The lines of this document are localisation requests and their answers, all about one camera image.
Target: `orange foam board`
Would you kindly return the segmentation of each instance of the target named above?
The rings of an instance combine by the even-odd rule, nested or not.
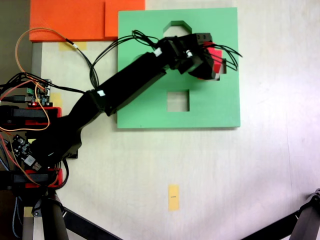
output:
[[[118,38],[118,12],[143,11],[146,9],[145,0],[106,0],[104,37],[108,41]]]
[[[31,0],[30,28],[56,30],[72,41],[103,40],[105,0]],[[33,31],[33,42],[62,41],[49,31]]]
[[[72,41],[115,40],[118,11],[144,10],[145,0],[31,0],[30,28],[56,30]],[[56,34],[33,31],[32,42],[63,41]]]

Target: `green square board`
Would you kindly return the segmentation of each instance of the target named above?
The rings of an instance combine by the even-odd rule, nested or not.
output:
[[[163,38],[171,21],[184,21],[192,33],[211,33],[213,42],[238,50],[236,8],[149,10],[119,12],[118,37],[139,30]],[[135,40],[118,47],[118,70],[125,68],[149,46]],[[230,60],[224,52],[223,57]],[[132,76],[132,81],[139,76]],[[189,111],[168,112],[168,92],[189,90]],[[117,113],[118,128],[214,128],[240,127],[239,73],[231,69],[220,81],[199,80],[178,70],[167,74]]]

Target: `yellow tape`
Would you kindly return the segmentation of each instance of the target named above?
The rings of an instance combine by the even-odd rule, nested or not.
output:
[[[81,51],[87,50],[86,41],[75,41],[74,44],[77,45]],[[66,41],[59,42],[58,45],[59,45],[59,51],[72,51],[72,50],[75,51],[76,50],[70,43],[67,43]]]
[[[50,102],[53,103],[54,107],[62,108],[62,98],[60,92],[52,92],[50,94]]]
[[[168,187],[169,211],[179,210],[179,185],[170,184]]]

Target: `white surface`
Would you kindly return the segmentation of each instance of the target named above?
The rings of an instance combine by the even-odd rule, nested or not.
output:
[[[124,240],[236,240],[297,210],[320,187],[320,1],[146,7],[238,7],[241,127],[127,131],[103,114],[83,129],[79,159],[68,161],[63,204]],[[93,61],[107,44],[89,42],[84,53]],[[57,43],[42,53],[43,78],[91,88],[79,55]],[[116,59],[114,51],[98,64],[101,83]],[[68,114],[80,95],[61,94]],[[180,186],[178,211],[168,211],[169,184]]]

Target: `black robotic arm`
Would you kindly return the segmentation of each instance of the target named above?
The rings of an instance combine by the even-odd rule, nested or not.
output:
[[[53,166],[81,146],[81,130],[101,113],[108,116],[126,106],[166,74],[168,68],[201,79],[214,79],[214,60],[202,46],[212,43],[210,33],[165,37],[147,52],[95,90],[87,91],[70,114],[57,119],[31,144],[34,164]]]

